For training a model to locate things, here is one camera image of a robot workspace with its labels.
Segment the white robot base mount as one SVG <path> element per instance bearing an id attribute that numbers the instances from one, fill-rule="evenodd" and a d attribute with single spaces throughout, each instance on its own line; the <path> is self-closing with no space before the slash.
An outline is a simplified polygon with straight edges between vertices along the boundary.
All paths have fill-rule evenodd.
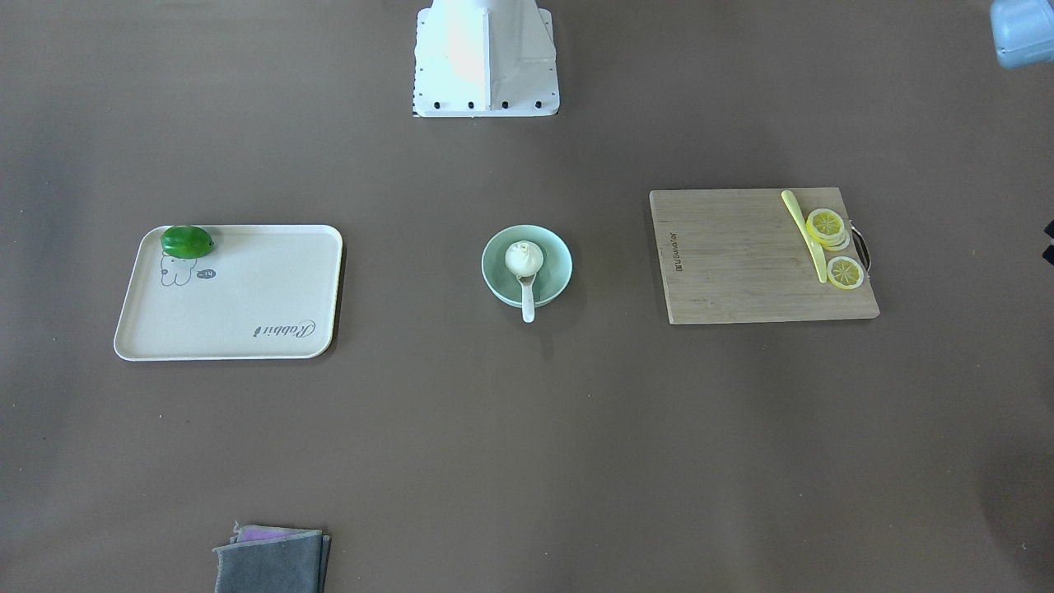
<path id="1" fill-rule="evenodd" d="M 433 1 L 417 13 L 412 114 L 557 115 L 551 12 L 534 1 Z"/>

